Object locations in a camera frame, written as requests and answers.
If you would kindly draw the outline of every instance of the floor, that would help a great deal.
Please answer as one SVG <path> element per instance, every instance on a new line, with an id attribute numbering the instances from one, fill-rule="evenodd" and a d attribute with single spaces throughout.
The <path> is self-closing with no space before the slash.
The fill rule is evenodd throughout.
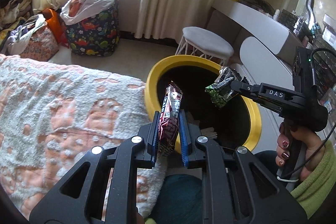
<path id="1" fill-rule="evenodd" d="M 120 39 L 112 56 L 78 56 L 61 47 L 49 62 L 60 65 L 80 65 L 86 68 L 129 75 L 146 82 L 152 67 L 161 59 L 174 55 L 176 48 L 149 42 Z"/>

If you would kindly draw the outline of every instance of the person's leg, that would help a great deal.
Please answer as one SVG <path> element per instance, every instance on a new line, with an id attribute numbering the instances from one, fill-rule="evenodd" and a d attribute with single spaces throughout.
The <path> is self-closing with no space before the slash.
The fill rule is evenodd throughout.
<path id="1" fill-rule="evenodd" d="M 263 165 L 273 174 L 277 175 L 278 166 L 275 163 L 275 158 L 277 156 L 276 151 L 266 150 L 256 153 L 255 156 L 262 162 Z"/>
<path id="2" fill-rule="evenodd" d="M 149 218 L 157 224 L 201 224 L 202 181 L 191 175 L 166 177 Z"/>

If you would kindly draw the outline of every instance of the silver screw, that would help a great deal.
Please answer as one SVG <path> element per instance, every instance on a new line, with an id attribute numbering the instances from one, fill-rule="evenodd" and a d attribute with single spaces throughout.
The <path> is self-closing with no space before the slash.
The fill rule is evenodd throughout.
<path id="1" fill-rule="evenodd" d="M 92 154 L 98 155 L 103 151 L 103 149 L 100 146 L 95 146 L 91 149 Z"/>
<path id="2" fill-rule="evenodd" d="M 140 136 L 134 136 L 131 139 L 132 143 L 140 143 L 142 141 L 142 138 Z"/>
<path id="3" fill-rule="evenodd" d="M 197 138 L 197 140 L 198 140 L 198 142 L 200 142 L 200 143 L 206 143 L 206 142 L 208 141 L 208 138 L 205 137 L 205 136 L 199 136 L 199 137 Z"/>
<path id="4" fill-rule="evenodd" d="M 238 153 L 240 154 L 246 154 L 247 153 L 247 148 L 245 146 L 239 146 L 237 148 Z"/>

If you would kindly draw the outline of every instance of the snack package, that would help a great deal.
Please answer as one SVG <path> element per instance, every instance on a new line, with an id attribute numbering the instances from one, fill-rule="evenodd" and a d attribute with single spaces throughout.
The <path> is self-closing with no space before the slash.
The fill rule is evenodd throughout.
<path id="1" fill-rule="evenodd" d="M 159 121 L 159 153 L 168 156 L 175 149 L 182 91 L 172 81 L 166 88 Z"/>
<path id="2" fill-rule="evenodd" d="M 248 83 L 248 80 L 242 77 L 240 74 L 230 67 L 222 67 L 219 71 L 219 76 L 213 84 L 205 88 L 211 101 L 218 107 L 224 107 L 229 100 L 231 100 L 238 93 L 230 88 L 231 82 L 234 80 Z"/>

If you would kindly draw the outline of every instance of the stool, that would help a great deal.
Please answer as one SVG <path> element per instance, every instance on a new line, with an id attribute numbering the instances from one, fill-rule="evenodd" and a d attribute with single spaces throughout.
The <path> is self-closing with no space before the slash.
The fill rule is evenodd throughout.
<path id="1" fill-rule="evenodd" d="M 190 55 L 195 55 L 197 50 L 202 54 L 200 57 L 211 60 L 213 57 L 221 59 L 220 65 L 225 65 L 228 59 L 234 54 L 231 45 L 219 35 L 213 32 L 199 28 L 199 27 L 185 27 L 183 28 L 183 36 L 180 44 L 177 47 L 175 55 L 184 54 L 188 52 L 188 45 L 193 47 Z"/>

